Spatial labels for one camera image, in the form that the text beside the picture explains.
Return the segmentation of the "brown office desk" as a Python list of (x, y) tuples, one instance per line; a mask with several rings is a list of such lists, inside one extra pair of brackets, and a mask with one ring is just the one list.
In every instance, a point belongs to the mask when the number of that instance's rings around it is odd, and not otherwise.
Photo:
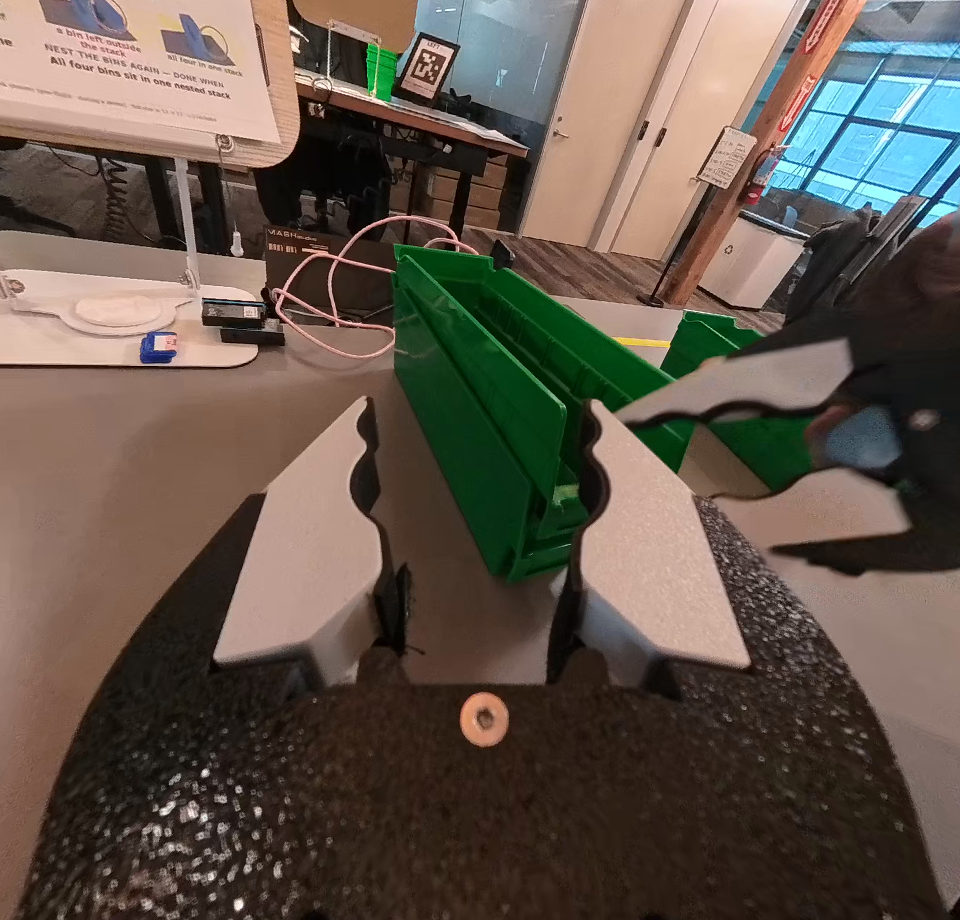
[(367, 93), (365, 88), (337, 78), (295, 68), (294, 84), (300, 97), (324, 107), (352, 112), (391, 126), (417, 130), (435, 138), (479, 146), (492, 155), (518, 158), (528, 155), (528, 149), (523, 144), (497, 130), (408, 101), (383, 101)]

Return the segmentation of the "small whiteboard sign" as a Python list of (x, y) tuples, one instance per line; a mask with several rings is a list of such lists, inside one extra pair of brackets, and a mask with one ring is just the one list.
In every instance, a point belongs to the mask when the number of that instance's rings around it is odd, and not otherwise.
[(711, 202), (714, 194), (730, 187), (756, 143), (755, 136), (744, 133), (732, 125), (725, 126), (717, 135), (696, 175), (692, 178), (697, 188), (694, 201), (687, 211), (682, 226), (678, 228), (652, 292), (640, 293), (636, 296), (637, 302), (642, 306), (661, 309), (665, 305), (661, 297), (662, 288), (678, 256), (683, 253), (689, 243), (692, 232), (696, 230), (698, 211), (704, 204)]

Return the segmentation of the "framed marker sign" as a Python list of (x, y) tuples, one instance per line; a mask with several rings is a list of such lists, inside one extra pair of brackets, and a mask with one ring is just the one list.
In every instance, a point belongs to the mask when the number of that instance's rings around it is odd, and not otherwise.
[(456, 41), (420, 31), (396, 74), (392, 97), (435, 108), (460, 50)]

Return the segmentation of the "white door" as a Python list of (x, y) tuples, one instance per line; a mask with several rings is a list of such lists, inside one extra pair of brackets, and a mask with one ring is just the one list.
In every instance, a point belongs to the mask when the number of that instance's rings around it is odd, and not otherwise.
[(585, 247), (687, 0), (585, 0), (518, 233)]
[(690, 1), (611, 203), (610, 252), (660, 262), (673, 249), (710, 186), (698, 176), (716, 141), (743, 128), (808, 2)]

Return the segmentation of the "black battery pack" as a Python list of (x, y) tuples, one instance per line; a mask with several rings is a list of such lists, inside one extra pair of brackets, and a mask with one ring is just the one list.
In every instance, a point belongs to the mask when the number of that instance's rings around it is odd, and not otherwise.
[(286, 344), (284, 326), (279, 319), (268, 318), (261, 326), (222, 326), (219, 328), (222, 343), (256, 346), (258, 348), (283, 348)]
[(267, 319), (267, 307), (261, 301), (202, 298), (200, 302), (200, 322), (205, 327), (261, 330)]

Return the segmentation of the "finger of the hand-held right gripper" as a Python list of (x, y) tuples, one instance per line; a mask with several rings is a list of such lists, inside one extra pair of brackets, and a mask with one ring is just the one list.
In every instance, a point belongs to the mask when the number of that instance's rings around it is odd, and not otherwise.
[(711, 422), (728, 414), (820, 410), (855, 369), (849, 340), (712, 358), (693, 372), (621, 408), (632, 428), (673, 420)]
[(898, 493), (853, 469), (812, 471), (780, 491), (714, 494), (710, 502), (753, 547), (846, 544), (913, 529)]

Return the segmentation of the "black office chair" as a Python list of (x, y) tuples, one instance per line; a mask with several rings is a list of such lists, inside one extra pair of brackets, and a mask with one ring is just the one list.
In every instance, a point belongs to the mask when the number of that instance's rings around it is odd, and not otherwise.
[(291, 154), (274, 166), (253, 171), (268, 223), (332, 233), (330, 201), (345, 206), (349, 236), (387, 218), (392, 173), (378, 122), (330, 107), (323, 115), (313, 114), (307, 102), (300, 107), (301, 129)]

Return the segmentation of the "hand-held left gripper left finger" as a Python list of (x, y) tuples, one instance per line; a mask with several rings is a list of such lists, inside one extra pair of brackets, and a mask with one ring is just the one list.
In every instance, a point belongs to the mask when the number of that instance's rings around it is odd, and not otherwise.
[(411, 578), (374, 515), (378, 447), (375, 402), (361, 396), (266, 487), (216, 667), (296, 662), (328, 687), (374, 647), (404, 654)]

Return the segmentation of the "instruction sheet on stand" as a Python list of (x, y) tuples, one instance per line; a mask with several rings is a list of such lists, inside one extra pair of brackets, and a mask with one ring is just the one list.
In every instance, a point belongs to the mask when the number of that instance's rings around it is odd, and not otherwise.
[(162, 129), (146, 129), (144, 133), (113, 133), (74, 128), (55, 131), (34, 126), (20, 129), (3, 120), (2, 137), (60, 146), (116, 150), (157, 158), (180, 158), (210, 163), (225, 161), (229, 168), (235, 170), (257, 170), (274, 166), (291, 153), (300, 132), (292, 54), (287, 43), (288, 24), (284, 1), (251, 0), (255, 34), (280, 138), (278, 144), (189, 131), (185, 133), (185, 142), (173, 142), (169, 138), (162, 139), (163, 133), (171, 134), (170, 130)]

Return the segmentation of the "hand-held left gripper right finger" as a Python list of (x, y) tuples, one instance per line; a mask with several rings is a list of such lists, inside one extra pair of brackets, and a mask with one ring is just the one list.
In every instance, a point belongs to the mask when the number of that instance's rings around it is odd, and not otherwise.
[(546, 680), (580, 650), (616, 685), (662, 664), (746, 673), (752, 662), (695, 495), (602, 401), (583, 405), (581, 502), (550, 628)]

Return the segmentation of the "red fire extinguisher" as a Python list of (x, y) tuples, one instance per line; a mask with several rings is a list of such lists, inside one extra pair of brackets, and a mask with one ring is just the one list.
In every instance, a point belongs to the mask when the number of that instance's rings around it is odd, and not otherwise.
[(745, 186), (742, 194), (742, 203), (746, 207), (756, 206), (762, 195), (766, 191), (774, 170), (776, 169), (781, 151), (779, 146), (774, 146), (758, 158), (757, 163), (750, 173), (750, 180)]

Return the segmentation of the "stack of cardboard boxes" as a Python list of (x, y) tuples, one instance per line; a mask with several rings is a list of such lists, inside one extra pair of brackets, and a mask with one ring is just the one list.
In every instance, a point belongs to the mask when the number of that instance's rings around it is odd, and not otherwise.
[[(463, 222), (465, 226), (498, 230), (500, 202), (506, 183), (506, 157), (487, 161), (482, 176), (472, 176)], [(420, 167), (414, 191), (414, 212), (444, 222), (450, 221), (460, 173), (439, 167)]]

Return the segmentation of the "white recycling bin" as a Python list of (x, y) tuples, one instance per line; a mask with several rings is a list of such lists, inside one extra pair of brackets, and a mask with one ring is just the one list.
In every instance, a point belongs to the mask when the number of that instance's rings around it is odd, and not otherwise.
[(805, 234), (742, 210), (699, 281), (728, 307), (760, 311), (805, 253)]

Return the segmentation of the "dark jacket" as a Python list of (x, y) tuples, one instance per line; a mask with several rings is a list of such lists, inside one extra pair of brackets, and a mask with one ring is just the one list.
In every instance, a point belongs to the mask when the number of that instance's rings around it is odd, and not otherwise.
[(824, 314), (834, 305), (841, 275), (881, 221), (882, 214), (866, 204), (810, 236), (804, 243), (810, 258), (788, 295), (784, 327), (811, 315)]

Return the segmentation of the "black printed box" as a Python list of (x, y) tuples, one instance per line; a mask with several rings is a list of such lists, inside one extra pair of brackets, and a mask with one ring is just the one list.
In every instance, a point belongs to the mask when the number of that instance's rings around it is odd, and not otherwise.
[[(311, 255), (326, 251), (341, 255), (349, 238), (293, 228), (267, 226), (264, 231), (266, 286), (283, 287), (289, 276)], [(338, 314), (350, 320), (392, 326), (393, 291), (391, 274), (396, 268), (394, 246), (380, 241), (359, 240), (346, 253), (354, 264), (336, 264), (333, 280)], [(296, 274), (290, 293), (311, 307), (330, 311), (329, 274), (333, 261), (312, 260)]]

